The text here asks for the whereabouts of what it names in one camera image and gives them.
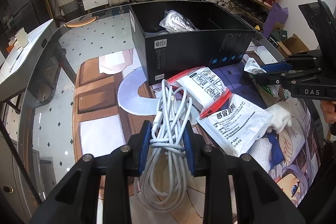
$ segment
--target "black box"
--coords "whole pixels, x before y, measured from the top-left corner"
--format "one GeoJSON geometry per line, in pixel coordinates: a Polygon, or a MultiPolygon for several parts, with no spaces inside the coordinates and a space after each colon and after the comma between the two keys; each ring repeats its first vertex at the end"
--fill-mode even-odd
{"type": "Polygon", "coordinates": [[[212,2],[154,1],[130,6],[132,38],[149,85],[198,66],[218,68],[241,61],[255,30],[212,2]],[[165,11],[175,10],[200,31],[146,36],[165,30],[165,11]]]}

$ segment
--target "white cable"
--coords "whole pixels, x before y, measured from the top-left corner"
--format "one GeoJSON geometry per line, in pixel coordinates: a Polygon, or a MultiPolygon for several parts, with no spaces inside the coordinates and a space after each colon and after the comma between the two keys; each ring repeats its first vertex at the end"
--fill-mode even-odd
{"type": "Polygon", "coordinates": [[[151,149],[144,172],[140,178],[134,180],[133,190],[136,199],[147,209],[167,213],[180,206],[186,194],[186,170],[188,167],[182,135],[190,116],[193,101],[186,97],[187,90],[185,88],[178,88],[173,92],[172,86],[167,80],[162,80],[161,87],[162,95],[157,104],[157,115],[152,127],[151,149]],[[181,90],[183,90],[183,97],[180,106],[177,107],[175,96],[181,90]],[[185,115],[182,117],[182,112],[185,109],[185,115]],[[153,179],[155,165],[161,153],[167,155],[168,158],[169,189],[165,192],[160,192],[157,189],[153,179]],[[154,195],[158,196],[161,201],[155,201],[154,195]]]}

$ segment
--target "purple bag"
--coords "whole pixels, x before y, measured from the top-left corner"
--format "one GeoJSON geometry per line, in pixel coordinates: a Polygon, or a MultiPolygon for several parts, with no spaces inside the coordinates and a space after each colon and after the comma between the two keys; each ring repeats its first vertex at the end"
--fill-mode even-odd
{"type": "Polygon", "coordinates": [[[263,27],[262,35],[268,39],[271,32],[273,31],[276,22],[285,24],[288,17],[288,8],[281,8],[279,3],[275,2],[268,14],[263,27]]]}

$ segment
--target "anime desk mat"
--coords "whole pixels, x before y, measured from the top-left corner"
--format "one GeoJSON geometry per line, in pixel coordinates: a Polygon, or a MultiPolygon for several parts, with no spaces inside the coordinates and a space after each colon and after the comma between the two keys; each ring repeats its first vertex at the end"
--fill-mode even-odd
{"type": "MultiPolygon", "coordinates": [[[[320,166],[317,141],[310,112],[305,102],[292,98],[282,88],[278,98],[257,88],[244,72],[243,62],[218,69],[217,74],[231,90],[254,104],[266,108],[279,100],[286,101],[292,111],[292,126],[280,133],[266,133],[272,144],[269,175],[297,206],[307,193],[320,166]]],[[[73,141],[75,160],[90,153],[95,157],[110,154],[126,144],[131,135],[140,131],[145,120],[154,120],[160,86],[148,86],[135,49],[114,52],[86,60],[78,70],[73,105],[73,141]]],[[[217,146],[195,118],[191,124],[206,143],[217,146]]],[[[167,172],[165,164],[157,173],[167,172]]],[[[168,181],[155,178],[161,190],[168,181]]],[[[156,213],[139,204],[133,193],[133,178],[129,178],[130,207],[133,223],[195,224],[202,223],[205,200],[205,177],[194,178],[189,173],[187,195],[181,206],[171,213],[156,213]]],[[[237,220],[233,181],[230,178],[233,223],[237,220]]],[[[99,198],[104,199],[105,178],[102,177],[99,198]]]]}

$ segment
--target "blue gripper pad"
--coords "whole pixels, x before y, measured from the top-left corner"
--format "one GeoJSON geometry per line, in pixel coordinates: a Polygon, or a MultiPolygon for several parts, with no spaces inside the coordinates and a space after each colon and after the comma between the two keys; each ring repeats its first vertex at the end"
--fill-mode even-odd
{"type": "Polygon", "coordinates": [[[292,70],[292,66],[286,62],[273,63],[261,66],[266,72],[283,72],[292,70]]]}
{"type": "Polygon", "coordinates": [[[187,158],[188,169],[192,175],[195,175],[195,160],[194,160],[192,144],[191,144],[190,137],[189,137],[190,134],[194,134],[194,132],[190,125],[190,122],[188,122],[184,129],[182,140],[183,140],[183,144],[185,148],[185,155],[187,158]]]}
{"type": "Polygon", "coordinates": [[[149,149],[149,141],[152,138],[151,130],[152,130],[152,123],[148,122],[148,123],[144,123],[142,125],[141,131],[140,131],[141,135],[144,134],[143,142],[142,142],[142,146],[141,146],[141,151],[139,153],[139,168],[138,168],[138,170],[139,170],[140,175],[145,170],[145,166],[146,166],[148,149],[149,149]]]}

